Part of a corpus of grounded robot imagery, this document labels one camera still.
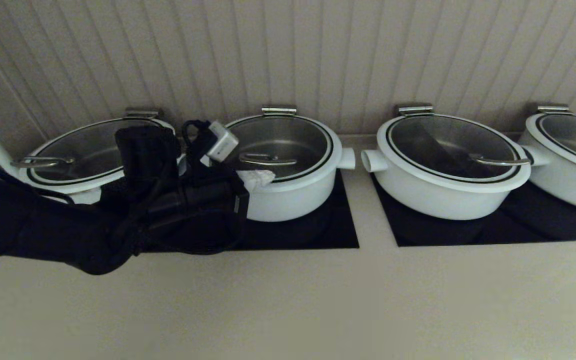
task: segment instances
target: white beadboard wall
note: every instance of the white beadboard wall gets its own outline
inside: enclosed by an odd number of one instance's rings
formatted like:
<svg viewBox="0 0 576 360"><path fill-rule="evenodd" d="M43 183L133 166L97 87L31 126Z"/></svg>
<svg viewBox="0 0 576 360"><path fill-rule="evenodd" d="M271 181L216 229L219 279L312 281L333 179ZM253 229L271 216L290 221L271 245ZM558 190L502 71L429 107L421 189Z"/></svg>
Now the white beadboard wall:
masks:
<svg viewBox="0 0 576 360"><path fill-rule="evenodd" d="M129 106L348 134L428 101L521 131L530 103L576 112L576 0L0 0L0 88L17 155Z"/></svg>

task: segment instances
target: black mat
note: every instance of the black mat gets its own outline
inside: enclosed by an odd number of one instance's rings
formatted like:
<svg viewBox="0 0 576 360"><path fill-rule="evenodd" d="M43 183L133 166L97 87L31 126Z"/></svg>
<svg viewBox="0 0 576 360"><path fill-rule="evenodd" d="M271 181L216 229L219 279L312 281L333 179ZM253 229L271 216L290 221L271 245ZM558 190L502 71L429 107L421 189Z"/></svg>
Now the black mat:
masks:
<svg viewBox="0 0 576 360"><path fill-rule="evenodd" d="M576 240L576 206L527 182L492 214L473 220L440 219L395 200L371 174L397 244L457 246Z"/></svg>
<svg viewBox="0 0 576 360"><path fill-rule="evenodd" d="M350 205L341 172L336 171L329 198L313 212L281 222L248 220L246 235L234 248L240 250L358 249ZM152 246L146 253L168 253Z"/></svg>

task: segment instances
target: lid handle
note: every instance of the lid handle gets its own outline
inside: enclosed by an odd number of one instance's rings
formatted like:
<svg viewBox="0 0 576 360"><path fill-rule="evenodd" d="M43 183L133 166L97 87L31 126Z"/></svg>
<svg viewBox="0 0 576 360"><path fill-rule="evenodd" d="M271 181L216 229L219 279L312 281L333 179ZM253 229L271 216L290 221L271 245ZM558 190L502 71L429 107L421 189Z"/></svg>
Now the lid handle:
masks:
<svg viewBox="0 0 576 360"><path fill-rule="evenodd" d="M478 162L479 164L494 167L528 166L532 164L532 161L529 158L519 160L493 160L493 159L487 159L478 153L471 153L470 159L472 159L475 162Z"/></svg>
<svg viewBox="0 0 576 360"><path fill-rule="evenodd" d="M126 107L123 119L161 119L164 115L162 109L151 107Z"/></svg>
<svg viewBox="0 0 576 360"><path fill-rule="evenodd" d="M59 164L70 165L75 162L74 157L49 157L49 156L26 156L17 161L11 161L10 165L20 169L38 169L54 167Z"/></svg>
<svg viewBox="0 0 576 360"><path fill-rule="evenodd" d="M295 116L297 108L290 105L264 106L261 108L263 116Z"/></svg>
<svg viewBox="0 0 576 360"><path fill-rule="evenodd" d="M434 114L435 109L429 102L409 102L395 105L395 116L416 116Z"/></svg>
<svg viewBox="0 0 576 360"><path fill-rule="evenodd" d="M569 113L570 107L567 104L537 104L537 112L544 114Z"/></svg>
<svg viewBox="0 0 576 360"><path fill-rule="evenodd" d="M239 161L246 164L255 164L257 166L294 166L297 159L280 160L277 156L271 156L267 153L243 152L239 154Z"/></svg>

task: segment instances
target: white connector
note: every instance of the white connector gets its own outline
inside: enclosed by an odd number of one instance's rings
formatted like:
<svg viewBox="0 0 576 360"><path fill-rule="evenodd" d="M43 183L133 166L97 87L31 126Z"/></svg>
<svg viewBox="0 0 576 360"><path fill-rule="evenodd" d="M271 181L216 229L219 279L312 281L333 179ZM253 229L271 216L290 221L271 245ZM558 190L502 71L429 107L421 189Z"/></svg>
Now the white connector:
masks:
<svg viewBox="0 0 576 360"><path fill-rule="evenodd" d="M237 136L230 130L221 125L219 121L213 121L208 127L208 130L215 134L217 142L210 148L206 155L215 162L221 163L237 148L240 140L237 139Z"/></svg>

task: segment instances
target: beige countertop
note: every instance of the beige countertop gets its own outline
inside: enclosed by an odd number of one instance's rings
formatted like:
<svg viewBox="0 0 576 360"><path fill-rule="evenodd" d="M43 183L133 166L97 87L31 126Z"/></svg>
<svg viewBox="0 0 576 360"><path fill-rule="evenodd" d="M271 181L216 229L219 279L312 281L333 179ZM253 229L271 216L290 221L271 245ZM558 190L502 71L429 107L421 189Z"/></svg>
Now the beige countertop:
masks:
<svg viewBox="0 0 576 360"><path fill-rule="evenodd" d="M576 359L576 241L398 248L342 173L360 249L0 257L0 359Z"/></svg>

